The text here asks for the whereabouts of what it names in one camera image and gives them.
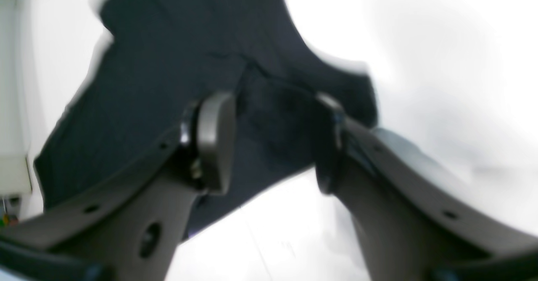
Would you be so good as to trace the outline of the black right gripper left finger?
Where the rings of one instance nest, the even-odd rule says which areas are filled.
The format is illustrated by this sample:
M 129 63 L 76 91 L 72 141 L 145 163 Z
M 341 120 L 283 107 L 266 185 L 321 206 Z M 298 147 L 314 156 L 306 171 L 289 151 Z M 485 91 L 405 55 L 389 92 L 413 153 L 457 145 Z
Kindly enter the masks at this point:
M 108 180 L 1 231 L 1 270 L 29 281 L 163 281 L 195 199 L 226 194 L 236 100 L 213 93 Z

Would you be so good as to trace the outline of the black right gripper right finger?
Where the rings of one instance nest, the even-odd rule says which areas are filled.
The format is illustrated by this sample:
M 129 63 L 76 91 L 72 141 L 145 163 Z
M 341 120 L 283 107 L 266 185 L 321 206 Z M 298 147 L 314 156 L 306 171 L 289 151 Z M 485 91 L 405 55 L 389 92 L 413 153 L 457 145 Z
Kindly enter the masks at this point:
M 315 101 L 318 187 L 351 213 L 373 281 L 536 281 L 537 237 L 437 188 L 330 95 Z

